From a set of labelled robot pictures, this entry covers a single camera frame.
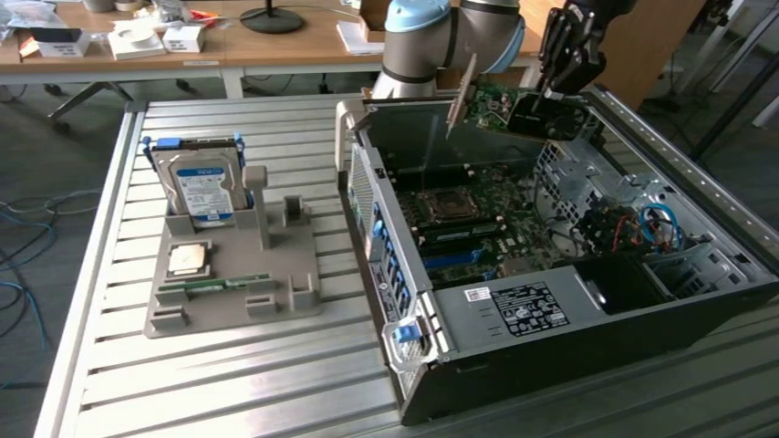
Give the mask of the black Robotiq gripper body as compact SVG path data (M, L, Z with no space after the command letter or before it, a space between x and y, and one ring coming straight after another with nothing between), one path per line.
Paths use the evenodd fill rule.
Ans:
M573 43L576 45L584 45L589 41L600 43L612 20L627 15L635 4L635 0L565 1L563 9L572 14Z

